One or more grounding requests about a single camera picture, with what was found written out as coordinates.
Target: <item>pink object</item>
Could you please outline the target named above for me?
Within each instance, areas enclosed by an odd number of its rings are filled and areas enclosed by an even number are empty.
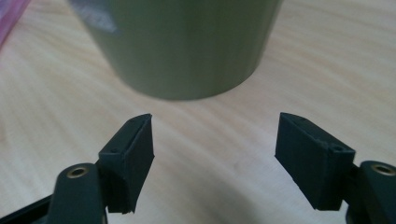
[[[0,0],[0,47],[30,0]]]

